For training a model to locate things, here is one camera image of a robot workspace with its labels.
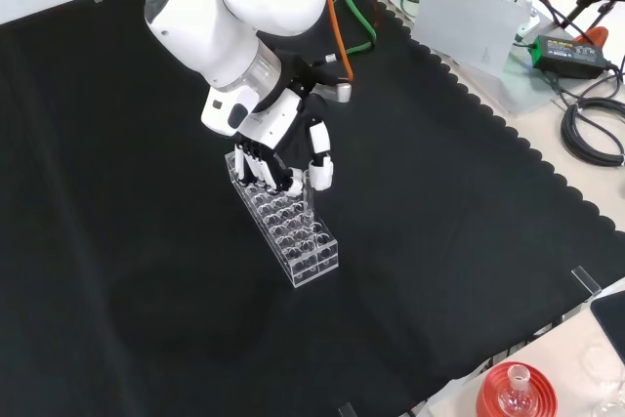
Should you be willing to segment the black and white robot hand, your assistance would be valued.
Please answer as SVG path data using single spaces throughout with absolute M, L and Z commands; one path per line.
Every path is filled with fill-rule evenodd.
M 303 171 L 284 165 L 278 153 L 304 127 L 311 153 L 312 188 L 332 186 L 334 163 L 325 122 L 313 111 L 321 97 L 304 98 L 285 89 L 268 108 L 261 110 L 259 94 L 248 86 L 238 91 L 209 91 L 201 122 L 211 131 L 234 138 L 234 171 L 243 186 L 262 184 L 273 192 L 298 196 L 304 189 Z

